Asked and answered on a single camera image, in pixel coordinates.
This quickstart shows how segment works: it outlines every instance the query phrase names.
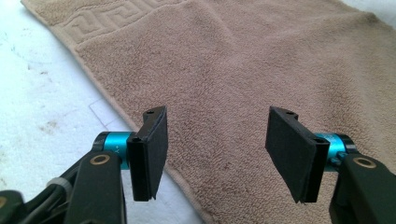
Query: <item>white surface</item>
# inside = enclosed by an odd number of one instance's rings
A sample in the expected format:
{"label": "white surface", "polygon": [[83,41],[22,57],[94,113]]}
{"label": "white surface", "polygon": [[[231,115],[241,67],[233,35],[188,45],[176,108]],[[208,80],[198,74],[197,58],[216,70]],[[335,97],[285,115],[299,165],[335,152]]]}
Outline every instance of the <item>white surface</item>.
{"label": "white surface", "polygon": [[[396,28],[396,2],[346,0]],[[69,51],[19,1],[0,2],[0,190],[32,199],[103,131],[128,131]],[[122,173],[130,223],[201,223],[163,175],[157,201],[135,203]]]}

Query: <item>towel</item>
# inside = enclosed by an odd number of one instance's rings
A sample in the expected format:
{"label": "towel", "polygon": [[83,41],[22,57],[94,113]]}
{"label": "towel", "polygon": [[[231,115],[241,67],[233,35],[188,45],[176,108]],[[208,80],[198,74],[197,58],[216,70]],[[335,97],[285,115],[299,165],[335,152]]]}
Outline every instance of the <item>towel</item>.
{"label": "towel", "polygon": [[166,171],[207,223],[330,223],[336,173],[294,203],[270,105],[396,173],[396,32],[336,0],[22,0],[134,129],[168,106]]}

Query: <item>black gripper pad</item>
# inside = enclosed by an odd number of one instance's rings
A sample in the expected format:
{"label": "black gripper pad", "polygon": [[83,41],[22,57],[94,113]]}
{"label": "black gripper pad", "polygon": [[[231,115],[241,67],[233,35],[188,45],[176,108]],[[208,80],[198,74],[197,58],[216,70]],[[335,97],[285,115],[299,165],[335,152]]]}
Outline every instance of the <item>black gripper pad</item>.
{"label": "black gripper pad", "polygon": [[143,113],[144,124],[127,140],[127,157],[132,178],[134,200],[147,202],[156,197],[168,149],[166,107]]}
{"label": "black gripper pad", "polygon": [[295,202],[317,201],[329,146],[306,129],[296,113],[270,107],[265,147]]}

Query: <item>black plastic bracket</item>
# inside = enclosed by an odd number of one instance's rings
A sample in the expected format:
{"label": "black plastic bracket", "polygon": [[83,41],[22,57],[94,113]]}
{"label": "black plastic bracket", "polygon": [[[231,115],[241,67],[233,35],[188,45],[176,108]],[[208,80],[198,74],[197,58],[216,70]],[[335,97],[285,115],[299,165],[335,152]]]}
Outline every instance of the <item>black plastic bracket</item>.
{"label": "black plastic bracket", "polygon": [[93,152],[80,162],[64,223],[125,223],[120,158]]}
{"label": "black plastic bracket", "polygon": [[146,202],[156,197],[168,149],[166,107],[143,114],[144,124],[127,140],[134,200]]}
{"label": "black plastic bracket", "polygon": [[16,190],[0,191],[0,223],[19,223],[27,215],[22,195]]}
{"label": "black plastic bracket", "polygon": [[265,147],[295,202],[315,203],[330,143],[315,136],[292,111],[271,106]]}
{"label": "black plastic bracket", "polygon": [[396,223],[396,176],[380,161],[347,155],[330,204],[334,224]]}

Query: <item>black cable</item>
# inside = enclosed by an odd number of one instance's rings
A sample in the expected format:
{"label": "black cable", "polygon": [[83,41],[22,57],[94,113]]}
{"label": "black cable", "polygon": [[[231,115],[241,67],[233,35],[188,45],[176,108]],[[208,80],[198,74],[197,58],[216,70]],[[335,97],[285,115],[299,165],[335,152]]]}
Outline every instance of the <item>black cable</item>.
{"label": "black cable", "polygon": [[49,185],[41,193],[35,196],[31,201],[26,203],[26,210],[28,213],[35,210],[40,204],[42,204],[55,190],[55,185]]}
{"label": "black cable", "polygon": [[62,203],[51,209],[50,213],[40,220],[40,224],[63,223],[69,203]]}
{"label": "black cable", "polygon": [[78,172],[79,166],[74,167],[72,170],[69,170],[67,173],[61,175],[61,177],[65,178],[69,183],[74,186],[74,182],[77,177],[77,172]]}
{"label": "black cable", "polygon": [[50,209],[61,203],[64,198],[64,190],[60,186],[54,186],[55,190],[51,195],[33,210],[23,221],[22,224],[39,223],[39,220],[46,215]]}

